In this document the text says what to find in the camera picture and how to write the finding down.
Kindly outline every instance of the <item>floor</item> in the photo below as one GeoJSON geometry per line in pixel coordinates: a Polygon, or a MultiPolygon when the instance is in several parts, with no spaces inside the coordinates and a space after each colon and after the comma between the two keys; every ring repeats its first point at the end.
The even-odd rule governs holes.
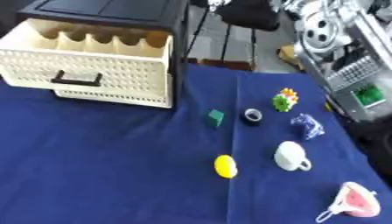
{"type": "MultiPolygon", "coordinates": [[[[192,6],[190,33],[194,33],[204,9],[192,6]]],[[[276,50],[284,45],[295,42],[292,23],[282,16],[281,27],[274,32],[256,31],[256,71],[264,73],[297,73],[293,67],[282,62],[276,55],[276,50]]],[[[198,37],[190,57],[198,59],[220,59],[224,38],[228,25],[221,22],[219,16],[209,13],[201,34],[198,37]]],[[[251,30],[234,26],[228,42],[225,60],[251,60],[251,30]]]]}

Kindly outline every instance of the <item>green circuit board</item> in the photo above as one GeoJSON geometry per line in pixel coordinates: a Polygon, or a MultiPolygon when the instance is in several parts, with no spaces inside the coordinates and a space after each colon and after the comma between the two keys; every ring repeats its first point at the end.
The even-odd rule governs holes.
{"type": "Polygon", "coordinates": [[[353,91],[353,94],[364,107],[385,101],[382,92],[375,84],[368,84],[353,91]]]}

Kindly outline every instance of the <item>black tape roll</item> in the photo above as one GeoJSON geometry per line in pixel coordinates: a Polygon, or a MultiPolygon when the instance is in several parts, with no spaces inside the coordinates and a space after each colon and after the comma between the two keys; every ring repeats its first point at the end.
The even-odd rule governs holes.
{"type": "Polygon", "coordinates": [[[255,108],[248,108],[241,114],[242,120],[250,126],[257,126],[263,119],[263,114],[255,108]]]}

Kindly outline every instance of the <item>cream drawer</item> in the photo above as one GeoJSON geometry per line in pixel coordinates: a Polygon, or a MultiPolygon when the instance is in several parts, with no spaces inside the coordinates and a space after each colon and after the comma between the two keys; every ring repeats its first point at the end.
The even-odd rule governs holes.
{"type": "Polygon", "coordinates": [[[28,19],[0,40],[0,72],[62,97],[169,108],[171,53],[161,31],[28,19]]]}

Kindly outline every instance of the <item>mug handle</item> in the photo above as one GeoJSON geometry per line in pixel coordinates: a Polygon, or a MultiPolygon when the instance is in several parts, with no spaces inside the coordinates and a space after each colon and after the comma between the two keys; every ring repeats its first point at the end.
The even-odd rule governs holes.
{"type": "Polygon", "coordinates": [[[312,163],[309,159],[305,158],[304,161],[299,165],[299,169],[308,172],[312,168],[312,163]]]}

